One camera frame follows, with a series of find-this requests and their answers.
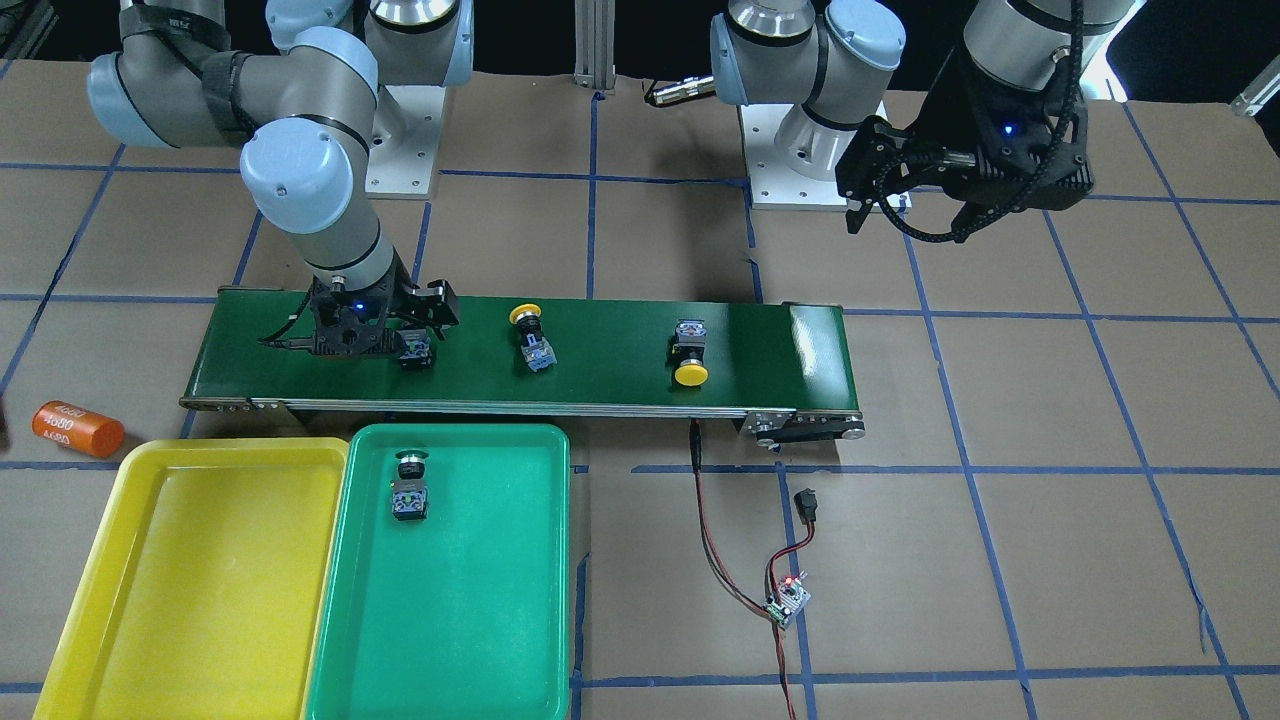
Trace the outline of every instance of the white mounting plate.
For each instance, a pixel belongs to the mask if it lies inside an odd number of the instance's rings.
[[[773,136],[791,105],[742,105],[742,151],[746,172],[751,178],[751,204],[760,210],[822,210],[844,211],[849,208],[836,192],[836,182],[815,181],[787,167],[782,152],[774,147]],[[884,104],[877,110],[882,118]],[[910,208],[911,196],[890,195],[895,208]]]
[[[402,123],[394,124],[406,131],[401,137],[375,133],[365,192],[370,197],[425,200],[435,183],[447,90],[429,85],[389,85],[387,90],[401,106]]]

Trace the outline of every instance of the orange cylinder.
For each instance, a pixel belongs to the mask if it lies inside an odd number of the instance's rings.
[[[36,411],[31,432],[93,457],[110,457],[124,443],[124,425],[119,420],[60,400]]]

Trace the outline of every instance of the green tray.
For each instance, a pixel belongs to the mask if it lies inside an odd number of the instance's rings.
[[[513,415],[744,418],[748,413],[855,415],[840,307],[461,297],[462,323],[425,372],[393,361],[342,361],[262,347],[302,293],[228,288],[218,295],[186,407],[401,410]],[[559,363],[532,373],[507,319],[521,302],[543,307]],[[667,342],[676,322],[707,323],[700,388],[672,380]],[[306,314],[292,334],[310,333]]]
[[[425,450],[425,520],[396,452]],[[550,425],[371,425],[351,443],[310,720],[562,720],[568,439]]]

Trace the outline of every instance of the black background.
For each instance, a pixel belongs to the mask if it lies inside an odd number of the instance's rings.
[[[113,0],[52,0],[61,20],[41,58],[88,60],[119,49]],[[817,0],[822,9],[828,0]],[[975,0],[882,0],[906,26],[891,87],[928,90]],[[228,0],[236,47],[274,53],[265,0]],[[708,27],[724,0],[617,0],[620,74],[680,79],[709,73]],[[476,0],[476,69],[503,74],[573,70],[573,0]],[[1134,100],[1229,102],[1280,54],[1276,0],[1151,0],[1111,45]],[[1280,99],[1258,120],[1280,152]]]

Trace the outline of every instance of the yellow cap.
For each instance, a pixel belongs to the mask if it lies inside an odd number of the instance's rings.
[[[698,387],[707,382],[710,373],[698,361],[687,361],[676,368],[676,382],[685,387]]]
[[[515,325],[516,318],[524,315],[525,313],[532,313],[534,315],[538,315],[540,318],[543,315],[543,309],[534,305],[532,302],[526,302],[524,305],[518,305],[515,310],[512,310],[511,315],[507,315],[507,320],[509,320],[511,324]]]

